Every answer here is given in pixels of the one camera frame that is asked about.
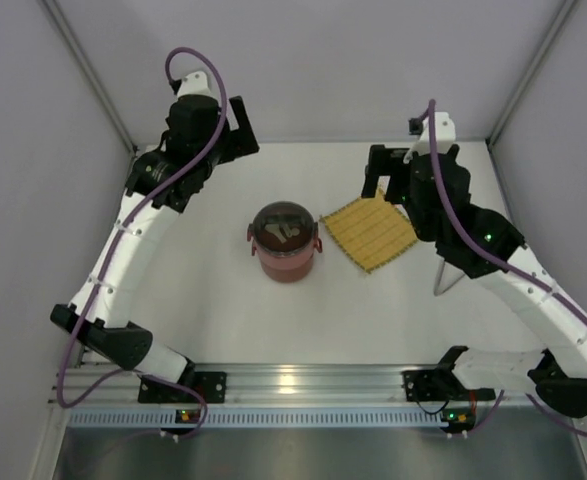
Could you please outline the metal tongs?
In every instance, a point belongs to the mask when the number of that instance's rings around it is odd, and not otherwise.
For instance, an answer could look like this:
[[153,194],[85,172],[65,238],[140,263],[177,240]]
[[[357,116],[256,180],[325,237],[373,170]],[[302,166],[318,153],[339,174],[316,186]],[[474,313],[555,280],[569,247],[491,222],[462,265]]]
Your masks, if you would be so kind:
[[466,277],[466,274],[459,268],[441,259],[435,275],[432,293],[435,297],[444,295],[461,280]]

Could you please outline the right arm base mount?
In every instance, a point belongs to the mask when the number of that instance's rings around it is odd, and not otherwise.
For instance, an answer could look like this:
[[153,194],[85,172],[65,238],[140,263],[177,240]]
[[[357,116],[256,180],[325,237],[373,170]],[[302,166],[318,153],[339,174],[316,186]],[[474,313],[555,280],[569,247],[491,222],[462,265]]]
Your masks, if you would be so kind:
[[402,373],[404,391],[409,402],[467,401],[471,396],[477,401],[497,398],[494,389],[467,389],[449,371],[438,369],[406,370]]

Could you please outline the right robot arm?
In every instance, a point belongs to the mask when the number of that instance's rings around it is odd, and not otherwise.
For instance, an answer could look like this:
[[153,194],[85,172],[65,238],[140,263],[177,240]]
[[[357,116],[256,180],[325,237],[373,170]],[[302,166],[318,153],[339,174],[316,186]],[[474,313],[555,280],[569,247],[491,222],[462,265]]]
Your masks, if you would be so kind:
[[566,417],[586,417],[587,314],[552,281],[504,215],[472,202],[471,174],[458,153],[457,144],[435,155],[374,145],[362,194],[374,196],[380,178],[387,178],[384,199],[404,208],[417,238],[492,292],[541,345],[524,352],[452,346],[435,366],[411,376],[408,395],[458,400],[472,390],[510,390]]

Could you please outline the beige spoon head piece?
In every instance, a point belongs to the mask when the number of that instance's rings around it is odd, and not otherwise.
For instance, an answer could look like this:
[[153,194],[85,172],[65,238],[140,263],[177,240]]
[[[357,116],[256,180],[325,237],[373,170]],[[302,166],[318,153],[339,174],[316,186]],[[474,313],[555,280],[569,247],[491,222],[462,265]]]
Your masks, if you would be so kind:
[[278,223],[268,223],[265,226],[265,230],[275,236],[279,242],[285,243],[287,241],[287,238],[283,235]]

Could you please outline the grey lunch box lid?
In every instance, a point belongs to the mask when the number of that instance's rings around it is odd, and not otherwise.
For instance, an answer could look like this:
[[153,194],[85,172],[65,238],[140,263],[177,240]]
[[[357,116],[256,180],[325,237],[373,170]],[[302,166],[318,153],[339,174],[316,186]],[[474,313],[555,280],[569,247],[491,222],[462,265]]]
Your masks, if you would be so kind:
[[290,201],[277,201],[262,207],[247,227],[247,241],[253,251],[276,258],[313,251],[318,240],[318,225],[312,214]]

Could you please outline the beige spoon handle piece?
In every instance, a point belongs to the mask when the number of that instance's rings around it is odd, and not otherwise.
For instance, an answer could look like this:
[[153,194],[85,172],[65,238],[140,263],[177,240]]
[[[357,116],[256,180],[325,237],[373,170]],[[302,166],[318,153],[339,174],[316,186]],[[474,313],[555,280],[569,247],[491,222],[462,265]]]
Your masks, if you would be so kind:
[[297,226],[290,226],[289,224],[281,224],[281,228],[284,232],[285,239],[291,239],[298,237],[301,233]]

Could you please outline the pink lunch box tier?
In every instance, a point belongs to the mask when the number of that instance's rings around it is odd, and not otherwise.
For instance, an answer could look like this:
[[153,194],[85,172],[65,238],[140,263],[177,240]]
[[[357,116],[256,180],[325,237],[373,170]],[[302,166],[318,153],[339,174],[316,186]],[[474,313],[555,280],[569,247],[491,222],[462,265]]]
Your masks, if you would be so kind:
[[322,240],[315,236],[305,246],[288,252],[272,252],[262,246],[255,237],[248,235],[247,241],[251,245],[251,255],[262,263],[276,269],[293,269],[306,263],[309,259],[314,260],[315,253],[323,252]]

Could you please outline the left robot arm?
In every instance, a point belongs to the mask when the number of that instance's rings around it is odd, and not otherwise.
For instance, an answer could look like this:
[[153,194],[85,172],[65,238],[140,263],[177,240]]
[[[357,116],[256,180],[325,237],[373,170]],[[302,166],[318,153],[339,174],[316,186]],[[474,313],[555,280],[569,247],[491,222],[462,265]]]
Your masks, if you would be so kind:
[[331,240],[310,273],[279,283],[246,239],[266,204],[291,200],[325,213],[363,182],[361,143],[268,144],[217,168],[183,214],[138,195],[122,201],[93,272],[66,305],[96,355],[171,390],[214,364],[401,364],[401,331],[418,302],[418,251],[373,274]]

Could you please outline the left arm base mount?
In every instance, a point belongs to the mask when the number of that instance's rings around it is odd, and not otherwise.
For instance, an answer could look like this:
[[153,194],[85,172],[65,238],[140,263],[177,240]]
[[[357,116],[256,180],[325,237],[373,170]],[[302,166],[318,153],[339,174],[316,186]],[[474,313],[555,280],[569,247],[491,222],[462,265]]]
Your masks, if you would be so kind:
[[[167,386],[158,381],[141,377],[138,391],[140,404],[178,404],[197,403],[198,400],[183,390]],[[206,403],[221,404],[225,402],[227,373],[222,371],[196,372],[191,389],[200,395]]]

